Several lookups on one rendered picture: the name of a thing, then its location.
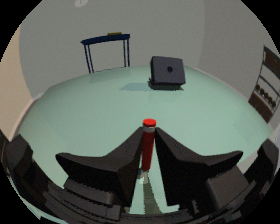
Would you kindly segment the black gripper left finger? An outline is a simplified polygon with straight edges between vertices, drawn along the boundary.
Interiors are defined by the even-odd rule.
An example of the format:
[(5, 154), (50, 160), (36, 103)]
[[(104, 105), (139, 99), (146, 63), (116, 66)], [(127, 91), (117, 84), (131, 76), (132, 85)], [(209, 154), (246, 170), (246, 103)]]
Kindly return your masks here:
[(105, 156), (84, 157), (60, 152), (55, 155), (55, 159), (68, 176), (115, 189), (124, 206), (131, 206), (139, 175), (141, 151), (143, 127), (137, 128), (127, 141)]

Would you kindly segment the red peg with white band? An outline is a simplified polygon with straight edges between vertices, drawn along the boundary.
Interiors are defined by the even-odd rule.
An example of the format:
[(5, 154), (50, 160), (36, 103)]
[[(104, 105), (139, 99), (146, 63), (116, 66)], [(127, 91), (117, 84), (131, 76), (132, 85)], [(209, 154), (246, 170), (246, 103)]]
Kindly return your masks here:
[(151, 168), (151, 157), (153, 147), (155, 147), (156, 120), (143, 120), (143, 151), (141, 151), (141, 168), (149, 171)]

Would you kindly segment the dark grey sloped panel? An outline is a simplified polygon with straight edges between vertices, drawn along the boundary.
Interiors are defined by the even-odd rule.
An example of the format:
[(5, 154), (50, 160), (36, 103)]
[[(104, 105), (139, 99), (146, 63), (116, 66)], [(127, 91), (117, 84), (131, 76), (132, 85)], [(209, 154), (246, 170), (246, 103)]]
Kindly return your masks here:
[(183, 59), (179, 57), (152, 56), (151, 61), (152, 77), (149, 77), (152, 85), (184, 85), (185, 73)]

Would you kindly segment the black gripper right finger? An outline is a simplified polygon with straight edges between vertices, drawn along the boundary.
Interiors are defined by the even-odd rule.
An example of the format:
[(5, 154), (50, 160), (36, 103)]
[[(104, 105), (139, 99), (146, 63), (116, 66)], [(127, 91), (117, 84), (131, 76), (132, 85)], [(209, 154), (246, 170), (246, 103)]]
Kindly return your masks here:
[(238, 164), (244, 152), (233, 151), (224, 155), (200, 156), (167, 135), (160, 127), (155, 131), (156, 155), (163, 177), (165, 200), (168, 206), (179, 205), (181, 198), (199, 185), (205, 177), (225, 171)]

